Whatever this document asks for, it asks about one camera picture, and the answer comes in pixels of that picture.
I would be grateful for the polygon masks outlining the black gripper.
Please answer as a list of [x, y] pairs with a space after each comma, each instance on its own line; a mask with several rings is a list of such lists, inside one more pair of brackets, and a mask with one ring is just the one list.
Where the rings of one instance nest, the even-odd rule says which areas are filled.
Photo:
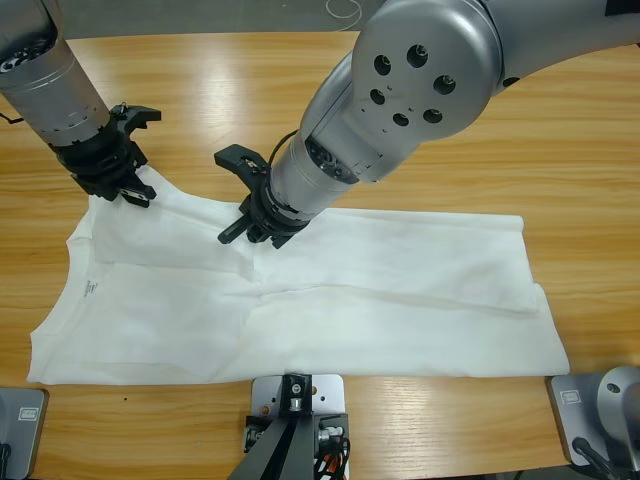
[[259, 153], [232, 144], [215, 152], [214, 161], [238, 177], [250, 191], [240, 205], [242, 216], [217, 236], [221, 244], [230, 244], [246, 232], [251, 243], [270, 240], [272, 246], [279, 249], [309, 225], [309, 220], [284, 215], [270, 191], [270, 165]]
[[107, 201], [122, 196], [130, 204], [148, 208], [156, 192], [137, 176], [147, 159], [130, 135], [160, 121], [162, 112], [121, 103], [110, 115], [112, 119], [94, 137], [69, 146], [50, 145], [50, 149], [88, 195]]

